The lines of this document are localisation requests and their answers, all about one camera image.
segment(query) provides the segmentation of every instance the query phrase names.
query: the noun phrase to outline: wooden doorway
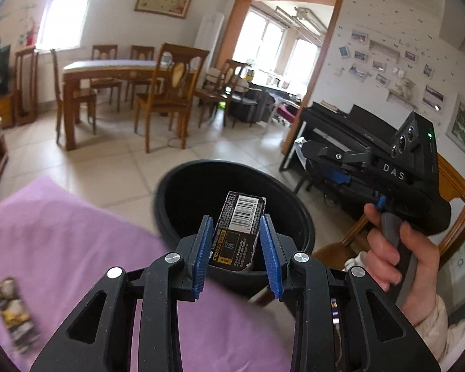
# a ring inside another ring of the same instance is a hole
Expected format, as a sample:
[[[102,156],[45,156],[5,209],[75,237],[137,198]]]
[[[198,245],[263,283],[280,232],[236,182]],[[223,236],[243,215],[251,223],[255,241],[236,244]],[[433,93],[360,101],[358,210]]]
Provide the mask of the wooden doorway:
[[[222,64],[228,58],[233,57],[234,49],[236,48],[244,19],[246,18],[246,15],[248,14],[248,11],[251,7],[251,3],[256,2],[256,1],[273,1],[273,0],[236,0],[234,2],[234,6],[231,10],[231,14],[229,15],[229,21],[226,26],[226,30],[224,32],[221,47],[219,49],[217,59],[215,62],[216,68],[221,68]],[[301,102],[301,108],[298,111],[298,115],[296,116],[296,120],[294,121],[293,126],[291,127],[291,131],[283,144],[282,151],[283,153],[285,153],[289,149],[289,143],[293,137],[293,133],[296,130],[296,126],[298,125],[299,116],[301,114],[301,109],[306,107],[308,103],[310,102],[310,98],[315,88],[315,84],[317,83],[317,80],[320,75],[320,71],[322,70],[322,66],[327,56],[327,51],[329,49],[329,44],[334,34],[334,29],[336,28],[336,22],[338,21],[338,17],[341,11],[341,5],[343,3],[343,0],[274,0],[274,1],[299,1],[299,2],[306,2],[306,3],[331,5],[334,7],[331,21],[327,28],[327,33],[326,33],[324,42],[322,44],[322,47],[320,48],[320,53],[319,53],[317,63],[315,65],[310,81],[308,82],[307,92],[305,94],[305,97],[303,98],[303,101]]]

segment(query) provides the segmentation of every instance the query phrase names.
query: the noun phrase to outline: blue gripper pad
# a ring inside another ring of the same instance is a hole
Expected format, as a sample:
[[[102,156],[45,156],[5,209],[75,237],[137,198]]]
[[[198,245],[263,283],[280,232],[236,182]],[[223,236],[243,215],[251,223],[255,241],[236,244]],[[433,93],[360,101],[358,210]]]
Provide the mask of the blue gripper pad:
[[[267,270],[267,276],[269,277],[269,287],[274,293],[276,299],[280,299],[283,296],[281,264],[279,263],[279,257],[277,256],[277,251],[274,247],[274,242],[272,241],[272,235],[264,216],[260,219],[259,235],[264,255],[265,268]]]
[[[193,293],[195,299],[200,297],[200,292],[203,291],[205,277],[207,276],[208,260],[210,250],[212,249],[212,238],[214,235],[214,222],[212,217],[208,217],[203,237],[200,243],[198,254],[193,268]]]

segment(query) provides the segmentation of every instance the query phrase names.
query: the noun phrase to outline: battery box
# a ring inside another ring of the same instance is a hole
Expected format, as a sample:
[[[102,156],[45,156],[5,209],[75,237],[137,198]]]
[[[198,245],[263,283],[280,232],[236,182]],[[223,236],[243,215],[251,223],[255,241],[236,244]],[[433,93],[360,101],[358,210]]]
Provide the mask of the battery box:
[[[209,264],[230,271],[251,268],[265,198],[230,191],[217,222]]]

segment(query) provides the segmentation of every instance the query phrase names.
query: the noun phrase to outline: purple cloth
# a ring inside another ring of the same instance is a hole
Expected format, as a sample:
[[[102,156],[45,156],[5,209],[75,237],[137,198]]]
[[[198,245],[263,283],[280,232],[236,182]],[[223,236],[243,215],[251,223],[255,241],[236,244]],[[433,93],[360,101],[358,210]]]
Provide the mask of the purple cloth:
[[[0,281],[16,279],[41,332],[41,347],[110,267],[143,268],[166,252],[157,236],[71,196],[48,178],[0,203]],[[184,371],[287,372],[290,354],[273,324],[265,310],[207,282],[199,301],[179,303]],[[39,353],[14,351],[1,318],[0,345],[23,372]]]

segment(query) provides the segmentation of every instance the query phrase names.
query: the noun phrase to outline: black bucket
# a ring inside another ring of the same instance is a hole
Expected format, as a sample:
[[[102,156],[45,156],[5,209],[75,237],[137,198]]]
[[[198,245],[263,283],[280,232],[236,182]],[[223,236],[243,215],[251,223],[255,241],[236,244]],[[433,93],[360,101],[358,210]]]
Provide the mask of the black bucket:
[[[312,218],[293,192],[274,177],[252,167],[215,160],[187,162],[160,181],[154,212],[159,232],[169,249],[175,250],[182,237],[196,234],[204,215],[217,223],[230,191],[265,197],[265,213],[270,214],[276,232],[291,237],[300,251],[312,252],[315,245]],[[268,285],[260,245],[256,248],[252,270],[238,273],[210,266],[207,275],[248,297]]]

